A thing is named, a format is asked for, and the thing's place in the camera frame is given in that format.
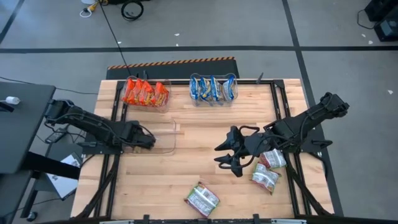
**butcher block tabletop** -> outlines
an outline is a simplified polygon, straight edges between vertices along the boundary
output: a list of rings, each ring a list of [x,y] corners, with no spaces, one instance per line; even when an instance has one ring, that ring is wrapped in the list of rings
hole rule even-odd
[[[110,119],[117,82],[101,82],[95,114]],[[296,116],[307,109],[301,82],[285,79],[284,83],[290,112]],[[214,161],[216,157],[231,153],[214,151],[225,141],[230,126],[262,128],[277,119],[270,85],[239,85],[238,91],[239,96],[231,107],[195,107],[188,85],[174,85],[168,112],[127,109],[126,121],[138,120],[153,130],[156,137],[159,134],[159,146],[151,154],[126,150],[121,155],[112,219],[142,219],[145,214],[149,214],[150,219],[202,218],[184,202],[198,182],[220,198],[209,218],[252,218],[255,213],[261,218],[294,217],[285,168],[275,170],[282,177],[271,195],[250,180],[258,158],[243,169],[244,175],[239,178],[230,170],[220,169]],[[277,95],[280,108],[283,108],[279,90]],[[169,133],[170,128],[174,129],[173,134]],[[301,153],[300,157],[307,187],[326,210],[333,212],[322,162],[306,153]],[[71,217],[78,215],[97,191],[102,163],[103,155],[95,155],[81,168]],[[304,213],[301,193],[297,186],[295,189],[300,213]],[[104,193],[101,215],[105,214],[107,200],[108,190]]]

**gray floor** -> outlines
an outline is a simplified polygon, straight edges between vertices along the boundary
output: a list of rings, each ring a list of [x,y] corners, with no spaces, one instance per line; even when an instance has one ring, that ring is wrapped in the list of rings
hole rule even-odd
[[[369,0],[288,0],[301,46],[378,46],[373,30],[356,25],[356,13]],[[0,0],[0,30],[16,1]],[[122,47],[266,45],[292,46],[281,0],[152,0],[136,22],[124,21],[116,6],[104,9]],[[97,8],[91,18],[78,13],[80,0],[25,0],[0,49],[115,47]],[[361,22],[371,23],[363,14]],[[128,52],[128,63],[235,56],[242,78],[301,78],[293,51]],[[395,119],[398,94],[398,52],[304,52],[315,99],[339,94],[351,108],[343,119],[323,124],[343,211],[348,217],[398,220],[398,165]],[[97,91],[106,67],[122,64],[118,53],[0,54],[1,76]],[[95,96],[57,91],[92,111]],[[39,136],[50,134],[40,128]],[[32,150],[43,152],[35,140]],[[37,202],[55,198],[40,194]],[[73,197],[36,205],[36,222],[69,217]],[[16,218],[14,223],[25,223]]]

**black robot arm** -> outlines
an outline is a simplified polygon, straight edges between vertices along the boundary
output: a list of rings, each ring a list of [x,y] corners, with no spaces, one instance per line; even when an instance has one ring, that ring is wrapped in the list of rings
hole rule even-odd
[[[336,94],[326,93],[320,103],[309,108],[303,113],[295,116],[275,121],[264,126],[265,132],[258,133],[258,127],[236,126],[231,127],[227,134],[227,139],[223,144],[215,148],[216,151],[232,149],[234,154],[231,156],[217,157],[219,167],[231,169],[237,176],[242,176],[242,168],[248,166],[254,159],[259,157],[262,152],[279,149],[283,152],[299,152],[300,145],[303,143],[309,131],[326,119],[340,118],[347,114],[349,105]],[[256,130],[250,136],[243,136],[241,130],[249,128]],[[331,144],[327,141],[323,147]],[[247,164],[241,165],[240,158],[252,156]]]
[[[155,137],[138,121],[110,121],[75,106],[70,100],[51,100],[44,117],[46,125],[71,124],[118,151],[122,144],[146,149],[155,144]]]

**yellow warning stripe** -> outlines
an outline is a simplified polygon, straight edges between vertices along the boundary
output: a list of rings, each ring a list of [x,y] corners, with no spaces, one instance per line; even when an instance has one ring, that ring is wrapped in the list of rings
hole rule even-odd
[[[112,65],[108,67],[110,69],[117,68],[133,68],[133,67],[146,67],[146,66],[156,66],[156,65],[171,65],[176,63],[192,63],[192,62],[214,62],[218,60],[234,60],[235,57],[214,57],[214,58],[200,58],[200,59],[187,59],[187,60],[173,60],[167,62],[151,62],[151,63],[135,63],[128,66],[125,65]]]

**chip bag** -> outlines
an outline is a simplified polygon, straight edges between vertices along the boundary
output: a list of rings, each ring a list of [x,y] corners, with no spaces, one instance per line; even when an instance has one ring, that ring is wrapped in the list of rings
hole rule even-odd
[[[221,84],[217,81],[214,76],[210,77],[210,85],[211,85],[211,96],[214,101],[223,100],[223,93],[221,91]]]
[[[136,81],[136,84],[134,85],[134,88],[132,89],[132,92],[130,93],[131,97],[128,99],[129,104],[132,104],[132,105],[139,104],[139,94],[141,92],[143,84],[144,84],[144,82],[138,78]]]
[[[271,195],[275,189],[275,184],[278,181],[279,174],[267,170],[265,165],[257,163],[256,168],[253,171],[252,179],[254,182],[259,184],[261,187],[269,190]]]
[[[207,218],[217,207],[220,199],[199,182],[184,201]]]
[[[286,160],[282,153],[274,149],[260,154],[260,163],[267,169],[274,169],[286,166]]]
[[[230,101],[235,98],[233,76],[230,76],[228,80],[223,83],[223,93],[226,101]]]
[[[200,78],[200,98],[205,101],[211,101],[211,86],[209,80],[206,78]]]
[[[192,99],[199,99],[199,82],[195,77],[192,77],[189,81],[189,94]]]
[[[150,100],[154,95],[155,90],[148,83],[148,81],[144,81],[144,84],[142,84],[141,92],[139,93],[139,104],[142,106],[152,105],[152,102]]]
[[[124,96],[122,97],[123,102],[128,103],[131,98],[134,98],[132,90],[134,89],[135,85],[136,83],[131,78],[127,79],[126,91],[124,92]]]
[[[150,100],[152,105],[163,106],[166,104],[168,98],[169,98],[169,91],[166,89],[166,87],[163,84],[157,82],[155,86],[155,94]]]

